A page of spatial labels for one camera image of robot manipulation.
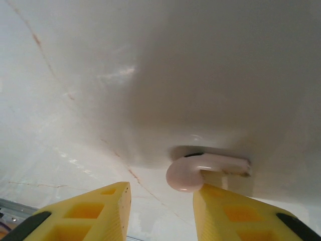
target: yellow plastic block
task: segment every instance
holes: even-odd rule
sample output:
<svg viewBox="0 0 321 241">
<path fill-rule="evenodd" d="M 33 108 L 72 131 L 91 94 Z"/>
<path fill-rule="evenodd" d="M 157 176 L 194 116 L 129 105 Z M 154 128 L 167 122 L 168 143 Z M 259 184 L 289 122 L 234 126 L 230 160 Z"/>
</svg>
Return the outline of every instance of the yellow plastic block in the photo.
<svg viewBox="0 0 321 241">
<path fill-rule="evenodd" d="M 125 241 L 129 182 L 112 185 L 39 209 L 52 214 L 25 241 Z"/>
<path fill-rule="evenodd" d="M 302 241 L 277 216 L 281 208 L 205 184 L 194 193 L 199 241 Z"/>
</svg>

